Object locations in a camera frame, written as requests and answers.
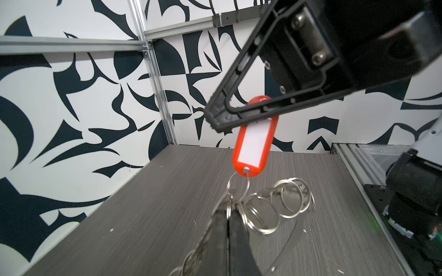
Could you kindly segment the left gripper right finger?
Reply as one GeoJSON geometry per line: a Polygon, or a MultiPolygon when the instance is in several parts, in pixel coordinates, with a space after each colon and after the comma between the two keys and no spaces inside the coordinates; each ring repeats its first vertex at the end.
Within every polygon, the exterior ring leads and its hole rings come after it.
{"type": "Polygon", "coordinates": [[[239,211],[229,218],[229,275],[262,276],[253,257],[249,237],[239,211]]]}

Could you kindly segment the red key tag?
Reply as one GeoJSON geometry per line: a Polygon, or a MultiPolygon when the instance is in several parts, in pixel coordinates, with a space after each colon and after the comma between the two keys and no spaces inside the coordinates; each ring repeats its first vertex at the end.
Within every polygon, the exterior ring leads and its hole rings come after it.
{"type": "Polygon", "coordinates": [[[233,166],[243,177],[256,177],[267,165],[279,117],[266,118],[240,127],[233,153],[233,166]]]}

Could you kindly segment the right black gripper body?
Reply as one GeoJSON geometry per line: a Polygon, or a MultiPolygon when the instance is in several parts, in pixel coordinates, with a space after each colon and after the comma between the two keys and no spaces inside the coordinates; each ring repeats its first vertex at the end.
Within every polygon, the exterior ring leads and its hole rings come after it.
{"type": "Polygon", "coordinates": [[[419,73],[442,54],[441,1],[307,1],[352,87],[419,73]]]}

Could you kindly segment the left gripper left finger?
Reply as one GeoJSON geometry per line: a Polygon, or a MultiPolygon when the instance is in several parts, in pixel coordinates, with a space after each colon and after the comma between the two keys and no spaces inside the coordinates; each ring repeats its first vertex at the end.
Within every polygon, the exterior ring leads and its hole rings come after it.
{"type": "Polygon", "coordinates": [[[203,254],[197,276],[230,275],[229,221],[225,210],[216,210],[212,216],[212,230],[203,254]]]}

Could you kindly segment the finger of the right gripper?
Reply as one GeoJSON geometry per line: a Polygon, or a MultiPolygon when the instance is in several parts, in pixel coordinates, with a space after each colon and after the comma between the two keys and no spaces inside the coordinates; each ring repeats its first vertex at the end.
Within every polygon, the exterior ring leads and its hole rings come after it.
{"type": "Polygon", "coordinates": [[[223,132],[266,118],[343,98],[356,89],[329,1],[272,1],[211,96],[204,115],[223,132]],[[260,58],[279,96],[242,107],[230,100],[260,58]]]}

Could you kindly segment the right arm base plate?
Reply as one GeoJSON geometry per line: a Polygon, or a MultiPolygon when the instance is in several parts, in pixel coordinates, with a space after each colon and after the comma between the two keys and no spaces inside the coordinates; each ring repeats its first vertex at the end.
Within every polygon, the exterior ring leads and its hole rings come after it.
{"type": "Polygon", "coordinates": [[[364,185],[363,189],[414,274],[416,276],[440,276],[442,274],[442,233],[439,231],[431,240],[423,236],[407,238],[395,230],[382,215],[394,192],[390,188],[381,189],[379,185],[370,184],[364,185]]]}

